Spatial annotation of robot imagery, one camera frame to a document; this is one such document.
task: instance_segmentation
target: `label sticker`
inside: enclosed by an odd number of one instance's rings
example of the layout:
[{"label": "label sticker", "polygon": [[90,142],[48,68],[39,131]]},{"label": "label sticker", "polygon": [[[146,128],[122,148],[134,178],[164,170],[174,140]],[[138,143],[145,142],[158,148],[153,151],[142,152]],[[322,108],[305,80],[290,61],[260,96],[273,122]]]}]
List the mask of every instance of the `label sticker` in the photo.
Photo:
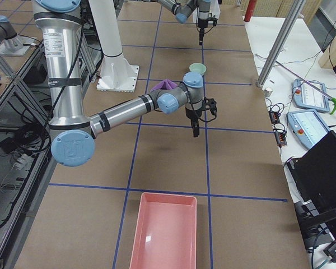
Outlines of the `label sticker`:
[{"label": "label sticker", "polygon": [[44,44],[46,58],[65,57],[62,33],[45,33]]}]

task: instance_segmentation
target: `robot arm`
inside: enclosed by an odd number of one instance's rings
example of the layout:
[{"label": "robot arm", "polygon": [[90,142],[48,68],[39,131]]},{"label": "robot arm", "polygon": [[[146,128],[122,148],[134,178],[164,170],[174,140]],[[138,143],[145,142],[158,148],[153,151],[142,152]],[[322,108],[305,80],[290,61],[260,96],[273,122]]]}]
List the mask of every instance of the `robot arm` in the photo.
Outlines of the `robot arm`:
[{"label": "robot arm", "polygon": [[92,135],[97,137],[103,132],[157,108],[165,114],[171,114],[183,105],[185,105],[186,116],[191,120],[193,136],[198,137],[198,120],[202,111],[209,109],[214,116],[217,114],[215,101],[204,98],[203,78],[200,74],[189,72],[185,74],[183,82],[172,90],[154,90],[91,116]]},{"label": "robot arm", "polygon": [[[193,136],[198,137],[198,121],[202,112],[210,110],[214,118],[217,115],[214,99],[204,97],[203,77],[199,73],[185,74],[183,82],[172,90],[154,90],[91,116],[91,135],[96,138],[101,133],[157,108],[165,114],[171,114],[183,105],[185,105],[186,116],[191,121]],[[52,154],[62,165],[82,165],[89,161],[94,153],[92,137],[78,129],[60,133],[52,142]]]},{"label": "robot arm", "polygon": [[[90,1],[96,26],[99,26],[99,36],[100,30],[103,30],[103,36],[100,36],[103,53],[105,57],[113,59],[109,66],[102,64],[101,74],[106,66],[114,71],[108,80],[118,81],[118,75],[125,73],[122,67],[127,60],[123,58],[113,2],[105,2],[107,10],[102,11],[100,5],[103,3]],[[48,82],[53,103],[53,117],[49,122],[51,152],[57,162],[66,166],[86,163],[95,149],[92,137],[96,138],[99,134],[156,108],[170,114],[185,105],[194,137],[199,135],[198,121],[203,120],[203,111],[210,110],[216,118],[215,101],[204,98],[203,78],[194,72],[187,73],[183,82],[173,90],[156,90],[91,117],[85,116],[80,69],[75,59],[75,55],[80,51],[76,38],[77,31],[81,28],[80,0],[33,0],[32,5],[35,23],[43,31],[44,37]],[[109,24],[104,17],[106,13],[110,17]],[[107,29],[115,37],[113,44],[110,44],[112,38],[105,38]]]},{"label": "robot arm", "polygon": [[188,17],[194,12],[196,8],[199,10],[197,18],[197,27],[199,28],[199,45],[203,45],[205,29],[208,27],[209,22],[212,21],[214,26],[217,25],[217,19],[211,18],[209,16],[211,0],[188,0],[184,6],[182,6],[180,3],[177,3],[176,0],[157,1],[162,6],[171,11],[173,15],[175,15],[177,21],[179,21],[181,24],[187,21]]},{"label": "robot arm", "polygon": [[21,49],[23,44],[15,29],[7,17],[0,15],[0,43],[4,40],[8,50],[16,51]]}]

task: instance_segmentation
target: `black rubber band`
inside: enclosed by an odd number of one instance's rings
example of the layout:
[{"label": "black rubber band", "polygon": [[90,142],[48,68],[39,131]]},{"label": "black rubber band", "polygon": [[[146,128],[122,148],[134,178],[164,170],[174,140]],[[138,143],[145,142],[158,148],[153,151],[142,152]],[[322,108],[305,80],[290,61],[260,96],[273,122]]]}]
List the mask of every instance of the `black rubber band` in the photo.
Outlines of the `black rubber band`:
[{"label": "black rubber band", "polygon": [[139,98],[141,98],[146,106],[146,109],[147,109],[147,113],[151,112],[152,111],[152,107],[151,107],[151,104],[150,104],[150,101],[148,100],[148,98],[144,95],[141,95],[139,96]]},{"label": "black rubber band", "polygon": [[63,86],[78,86],[81,85],[80,78],[49,78],[49,88],[63,87]]},{"label": "black rubber band", "polygon": [[10,36],[10,37],[8,37],[8,38],[5,38],[5,40],[10,40],[10,39],[15,38],[15,37],[17,37],[17,33],[14,34],[13,36]]},{"label": "black rubber band", "polygon": [[111,125],[110,125],[110,123],[108,122],[108,119],[107,119],[107,117],[106,117],[106,114],[103,113],[103,112],[100,112],[100,113],[99,113],[99,116],[100,116],[100,118],[101,118],[101,120],[100,120],[100,124],[101,124],[102,130],[103,130],[104,132],[107,132],[107,131],[111,130]]},{"label": "black rubber band", "polygon": [[90,126],[90,122],[73,125],[50,125],[51,130],[77,130]]},{"label": "black rubber band", "polygon": [[54,13],[54,12],[41,12],[34,14],[35,20],[38,20],[40,18],[61,18],[62,20],[73,21],[81,25],[81,20],[79,18],[68,14]]}]

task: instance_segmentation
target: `white table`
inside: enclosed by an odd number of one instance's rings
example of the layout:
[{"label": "white table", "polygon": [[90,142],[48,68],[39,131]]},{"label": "white table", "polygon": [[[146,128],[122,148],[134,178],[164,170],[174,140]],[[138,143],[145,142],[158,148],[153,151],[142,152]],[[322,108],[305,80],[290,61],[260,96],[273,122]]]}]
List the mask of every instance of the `white table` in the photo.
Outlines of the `white table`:
[{"label": "white table", "polygon": [[[251,46],[251,51],[254,53],[254,60],[258,70],[258,73],[262,70],[260,67],[263,67],[265,64],[264,59],[256,56],[256,54],[267,57],[269,51],[280,31],[280,28],[284,22],[283,18],[266,18],[266,17],[253,17],[250,22],[245,23],[246,31],[248,32],[249,42]],[[280,53],[278,61],[283,62],[292,62],[292,61],[303,61],[308,57],[314,56],[317,52],[320,51],[320,48],[312,36],[311,32],[307,28],[303,19],[298,19],[293,27],[285,45],[284,50]],[[303,63],[291,63],[285,64],[286,67],[293,70],[296,74],[301,77],[305,77],[307,80],[317,80],[322,83],[325,83],[326,87],[336,88],[336,74],[332,69],[321,69],[318,60],[322,56],[322,52],[318,55],[312,69],[309,74],[306,76],[309,68],[312,66],[315,58],[309,59]],[[296,77],[290,74],[288,71],[282,67],[273,67],[264,87],[271,87],[273,89],[272,95],[269,99],[273,104],[284,103],[288,104],[291,101],[291,91],[292,83]],[[336,90],[327,89],[327,93],[332,97],[336,98]],[[280,117],[280,121],[286,126],[286,113],[288,108],[284,110]],[[301,110],[297,108],[294,102],[290,106],[289,111]],[[328,113],[320,113],[323,120],[327,125],[336,124],[336,112],[333,115]],[[288,128],[287,135],[287,146],[282,148],[281,160],[284,163],[290,157],[302,157],[307,150],[299,143],[295,134],[292,133],[290,127]],[[291,196],[294,202],[297,202],[301,199],[296,185],[288,171],[285,168],[285,174],[287,181],[289,183],[289,188]],[[323,249],[327,246],[321,245],[318,249],[315,250],[314,254],[314,266],[317,267],[325,259],[326,255],[323,253]],[[336,263],[327,263],[324,268],[326,269],[336,269]]]}]

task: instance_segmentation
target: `screen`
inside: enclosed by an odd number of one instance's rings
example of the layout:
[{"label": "screen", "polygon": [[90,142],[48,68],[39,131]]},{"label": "screen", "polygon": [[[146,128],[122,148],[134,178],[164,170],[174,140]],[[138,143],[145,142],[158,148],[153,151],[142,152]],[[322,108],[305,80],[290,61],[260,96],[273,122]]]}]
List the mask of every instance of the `screen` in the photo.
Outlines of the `screen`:
[{"label": "screen", "polygon": [[[312,200],[320,213],[336,207],[336,134],[330,131],[296,164],[297,185],[304,200]],[[326,223],[336,240],[336,219]]]},{"label": "screen", "polygon": [[314,112],[295,113],[293,116],[304,129],[305,135],[312,145],[319,142],[328,132]]},{"label": "screen", "polygon": [[[323,90],[321,84],[310,83],[319,88],[320,91]],[[325,107],[324,96],[308,84],[302,85],[302,102],[306,105],[316,106],[318,108]]]}]

